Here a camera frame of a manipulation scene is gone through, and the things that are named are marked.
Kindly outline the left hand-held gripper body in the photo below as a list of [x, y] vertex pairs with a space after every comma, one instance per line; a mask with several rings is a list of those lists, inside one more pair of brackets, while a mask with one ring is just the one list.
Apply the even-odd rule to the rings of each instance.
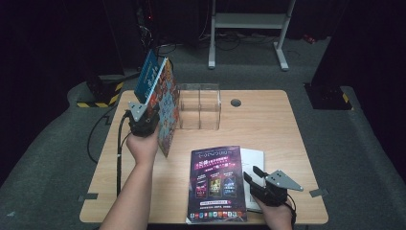
[[128, 106], [131, 133], [138, 137], [148, 137], [153, 134], [160, 120], [159, 105], [152, 107], [151, 112], [148, 112], [147, 106], [142, 103], [129, 102]]

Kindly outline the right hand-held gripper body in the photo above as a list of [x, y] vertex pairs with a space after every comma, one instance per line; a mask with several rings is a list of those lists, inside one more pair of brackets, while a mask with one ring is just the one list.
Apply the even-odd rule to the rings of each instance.
[[288, 190], [302, 192], [304, 188], [281, 170], [269, 173], [263, 178], [265, 185], [257, 184], [251, 195], [257, 197], [267, 206], [280, 206], [287, 201]]

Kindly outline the white book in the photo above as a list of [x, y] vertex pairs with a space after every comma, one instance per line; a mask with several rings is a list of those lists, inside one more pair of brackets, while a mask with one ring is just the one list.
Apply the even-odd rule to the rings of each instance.
[[[240, 149], [240, 154], [242, 171], [250, 175], [255, 183], [263, 186], [263, 179], [253, 172], [253, 167], [256, 166], [261, 170], [264, 169], [264, 152], [255, 149]], [[244, 193], [247, 210], [250, 212], [260, 213], [261, 209], [251, 196], [250, 185], [247, 182], [244, 182]]]

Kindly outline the dark blue picture book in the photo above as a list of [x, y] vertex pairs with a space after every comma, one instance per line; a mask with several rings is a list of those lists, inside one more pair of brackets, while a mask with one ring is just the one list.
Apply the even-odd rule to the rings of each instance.
[[152, 50], [149, 50], [134, 89], [134, 94], [141, 104], [147, 102], [159, 69], [160, 65], [157, 62], [157, 57]]

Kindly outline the clear acrylic book rack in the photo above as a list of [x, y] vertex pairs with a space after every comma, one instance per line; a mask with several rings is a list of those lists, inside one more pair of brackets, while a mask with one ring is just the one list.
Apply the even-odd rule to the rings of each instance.
[[178, 90], [179, 129], [219, 129], [221, 97], [218, 84], [181, 83]]

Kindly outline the person's left hand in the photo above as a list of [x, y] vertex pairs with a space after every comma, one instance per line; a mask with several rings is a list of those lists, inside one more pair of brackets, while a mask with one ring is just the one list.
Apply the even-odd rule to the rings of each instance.
[[135, 136], [129, 134], [126, 140], [126, 146], [131, 152], [137, 165], [152, 166], [158, 151], [158, 132], [155, 131], [148, 137]]

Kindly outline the person's right hand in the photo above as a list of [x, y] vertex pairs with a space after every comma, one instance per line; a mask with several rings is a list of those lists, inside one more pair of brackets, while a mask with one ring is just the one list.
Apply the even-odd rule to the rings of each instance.
[[264, 220], [271, 230], [293, 230], [291, 202], [289, 200], [278, 207], [267, 206], [257, 197], [255, 197], [255, 201], [262, 210]]

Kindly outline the black yellow striped base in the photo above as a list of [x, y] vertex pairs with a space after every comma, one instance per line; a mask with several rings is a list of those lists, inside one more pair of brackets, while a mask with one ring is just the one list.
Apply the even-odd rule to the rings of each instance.
[[77, 100], [77, 106], [81, 108], [113, 106], [118, 100], [123, 85], [122, 80], [102, 80], [99, 76], [89, 77], [86, 80], [88, 91]]
[[304, 89], [314, 109], [352, 110], [349, 97], [339, 86], [306, 83]]

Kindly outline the black computer tower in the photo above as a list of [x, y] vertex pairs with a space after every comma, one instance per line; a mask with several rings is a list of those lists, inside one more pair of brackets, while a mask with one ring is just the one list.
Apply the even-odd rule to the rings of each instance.
[[154, 15], [153, 0], [134, 0], [137, 25], [139, 27], [141, 44], [145, 55], [153, 47], [154, 43]]

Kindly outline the white metal stand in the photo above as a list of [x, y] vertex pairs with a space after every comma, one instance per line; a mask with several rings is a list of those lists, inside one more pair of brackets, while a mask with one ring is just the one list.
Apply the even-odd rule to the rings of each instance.
[[216, 11], [216, 0], [212, 0], [210, 47], [208, 68], [215, 69], [215, 30], [216, 29], [264, 29], [279, 30], [278, 40], [273, 43], [280, 67], [288, 71], [289, 66], [282, 50], [296, 0], [289, 0], [285, 13], [227, 13]]

